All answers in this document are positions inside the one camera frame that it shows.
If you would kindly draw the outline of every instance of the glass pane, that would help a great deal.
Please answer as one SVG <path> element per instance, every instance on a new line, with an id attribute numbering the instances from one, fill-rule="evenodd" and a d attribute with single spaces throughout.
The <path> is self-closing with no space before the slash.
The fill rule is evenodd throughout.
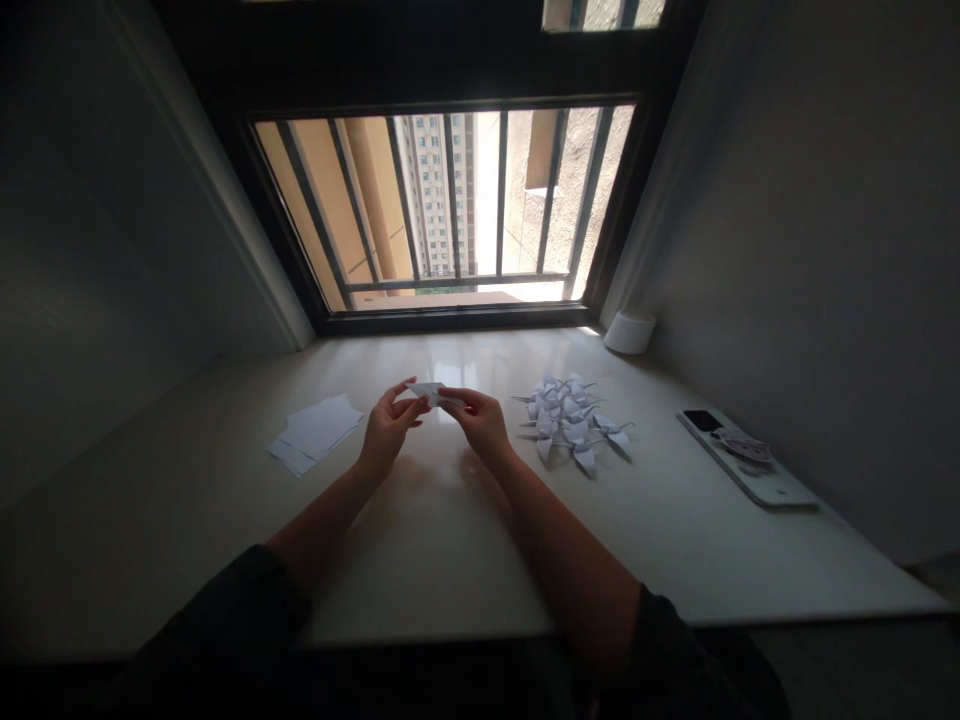
<path id="1" fill-rule="evenodd" d="M 350 312 L 578 299 L 632 112 L 631 105 L 255 127 L 327 306 Z"/>
<path id="2" fill-rule="evenodd" d="M 665 0 L 544 0 L 546 32 L 655 28 Z"/>

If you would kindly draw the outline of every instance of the desk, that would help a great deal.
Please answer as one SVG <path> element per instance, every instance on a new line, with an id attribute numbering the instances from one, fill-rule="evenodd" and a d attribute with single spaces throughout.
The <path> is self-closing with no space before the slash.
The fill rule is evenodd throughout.
<path id="1" fill-rule="evenodd" d="M 301 479 L 264 448 L 284 417 L 346 392 L 368 409 L 390 384 L 466 385 L 500 399 L 508 430 L 548 370 L 599 382 L 635 458 L 597 447 L 585 477 L 562 449 L 520 455 L 610 551 L 695 625 L 945 610 L 828 508 L 754 505 L 675 419 L 703 401 L 586 329 L 319 341 L 280 358 L 221 360 L 154 403 L 0 517 L 0 621 L 20 660 L 135 651 L 221 567 L 266 540 L 356 458 L 364 425 Z M 434 411 L 344 541 L 308 644 L 549 633 L 553 623 L 460 428 Z"/>

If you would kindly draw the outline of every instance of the wall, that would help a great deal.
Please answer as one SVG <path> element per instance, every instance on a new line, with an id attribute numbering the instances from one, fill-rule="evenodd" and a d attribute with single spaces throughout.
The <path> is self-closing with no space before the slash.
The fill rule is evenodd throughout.
<path id="1" fill-rule="evenodd" d="M 0 123 L 0 507 L 210 360 L 206 329 L 25 105 Z"/>
<path id="2" fill-rule="evenodd" d="M 780 4 L 633 297 L 657 356 L 903 564 L 960 548 L 958 11 Z"/>
<path id="3" fill-rule="evenodd" d="M 312 330 L 146 0 L 8 13 L 0 507 L 215 354 Z"/>

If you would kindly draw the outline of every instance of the building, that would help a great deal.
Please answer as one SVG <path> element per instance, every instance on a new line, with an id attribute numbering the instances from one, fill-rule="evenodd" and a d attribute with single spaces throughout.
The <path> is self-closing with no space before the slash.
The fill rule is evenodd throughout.
<path id="1" fill-rule="evenodd" d="M 420 274 L 455 273 L 454 224 L 460 250 L 460 274 L 476 275 L 476 138 L 473 113 L 450 115 L 454 182 L 448 174 L 443 115 L 407 115 L 395 119 L 402 138 L 403 174 L 411 232 Z"/>

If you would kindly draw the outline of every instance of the white cylindrical container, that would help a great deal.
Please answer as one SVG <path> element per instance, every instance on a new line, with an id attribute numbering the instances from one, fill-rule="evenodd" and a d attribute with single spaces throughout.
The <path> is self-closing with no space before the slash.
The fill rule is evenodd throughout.
<path id="1" fill-rule="evenodd" d="M 624 355 L 639 355 L 650 344 L 657 319 L 639 310 L 620 310 L 603 336 L 603 344 L 614 352 Z"/>

